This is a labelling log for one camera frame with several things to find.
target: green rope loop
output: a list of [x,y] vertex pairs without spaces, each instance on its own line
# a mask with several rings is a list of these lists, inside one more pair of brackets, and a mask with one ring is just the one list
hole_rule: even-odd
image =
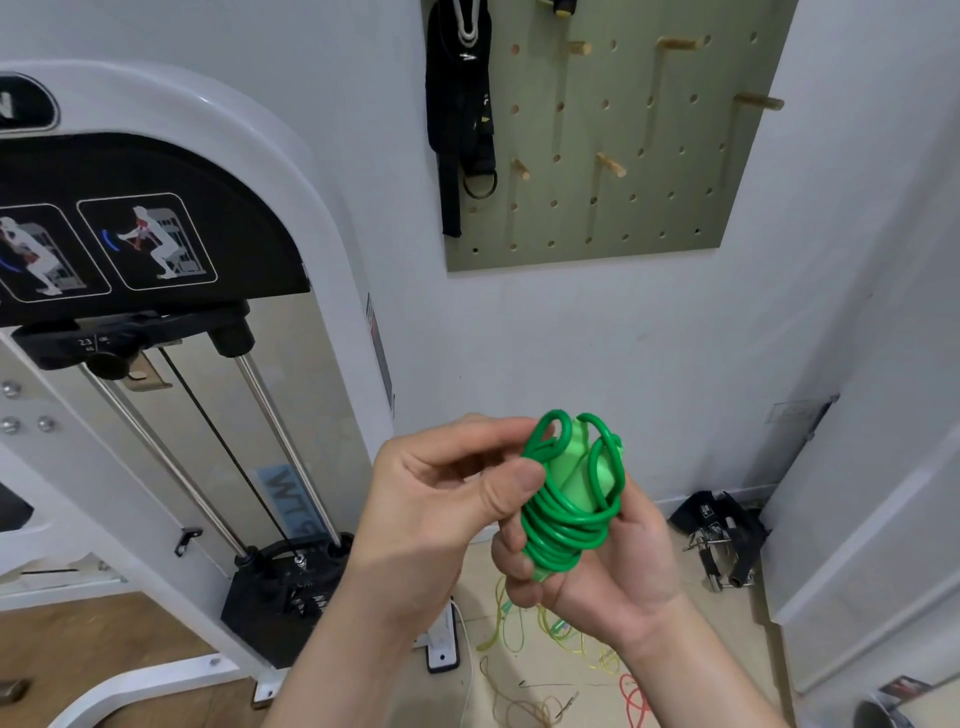
[[[610,432],[603,420],[588,412],[577,420],[593,425],[600,437],[590,447],[587,460],[588,487],[593,500],[606,503],[606,507],[588,513],[564,495],[560,486],[553,482],[547,468],[543,487],[537,491],[520,512],[520,522],[527,533],[527,546],[523,551],[541,570],[570,571],[580,561],[583,551],[597,548],[607,539],[611,519],[620,512],[620,494],[626,484],[626,474],[620,457],[620,438]],[[544,440],[547,428],[560,423],[560,435]],[[573,424],[562,409],[553,409],[543,415],[527,441],[523,457],[536,460],[546,466],[561,455],[570,444]],[[600,457],[608,455],[613,473],[613,487],[604,495],[600,487],[597,467]]]

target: screw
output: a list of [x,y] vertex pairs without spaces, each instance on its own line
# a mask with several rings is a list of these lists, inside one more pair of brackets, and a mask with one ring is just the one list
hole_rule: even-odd
[[0,420],[0,429],[3,430],[5,435],[15,435],[20,431],[20,421],[15,417],[5,417]]
[[57,421],[48,415],[43,415],[43,417],[36,421],[36,428],[39,429],[40,432],[53,432],[57,429]]
[[13,381],[12,379],[7,379],[3,384],[0,384],[0,389],[3,390],[3,396],[8,400],[15,400],[20,396],[20,392],[23,391],[23,387],[20,386],[20,383]]

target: coiled green cord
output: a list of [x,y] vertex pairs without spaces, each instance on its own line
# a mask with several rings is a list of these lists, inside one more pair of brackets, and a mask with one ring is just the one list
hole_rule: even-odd
[[[527,533],[527,546],[523,550],[537,566],[534,578],[538,581],[550,573],[573,569],[583,551],[603,544],[611,519],[620,512],[620,494],[626,484],[620,438],[611,433],[600,418],[588,412],[577,420],[584,423],[582,449],[587,446],[586,424],[593,425],[600,437],[574,465],[571,466],[567,458],[564,473],[558,473],[558,467],[551,466],[557,458],[570,454],[567,449],[574,438],[575,425],[562,409],[543,415],[523,451],[523,457],[536,460],[546,468],[543,487],[520,512],[520,522]],[[547,428],[554,422],[560,423],[560,435],[544,440]],[[579,451],[574,448],[572,457],[577,457]],[[557,475],[562,475],[564,482],[556,482]],[[571,498],[596,507],[590,512]]]

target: green pegboard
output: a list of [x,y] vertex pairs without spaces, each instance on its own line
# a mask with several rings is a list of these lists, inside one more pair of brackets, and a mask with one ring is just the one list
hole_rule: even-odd
[[[487,200],[461,191],[464,234],[445,239],[447,270],[719,247],[770,113],[733,97],[769,92],[796,5],[581,0],[561,19],[538,0],[490,0],[500,185]],[[702,45],[665,50],[662,37]],[[571,55],[577,41],[587,55]]]

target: forearm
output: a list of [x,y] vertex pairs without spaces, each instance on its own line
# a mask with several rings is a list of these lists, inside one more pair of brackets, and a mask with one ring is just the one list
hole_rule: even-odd
[[264,728],[383,724],[413,637],[377,614],[348,574],[290,670]]
[[620,652],[663,728],[786,726],[685,596],[653,636]]

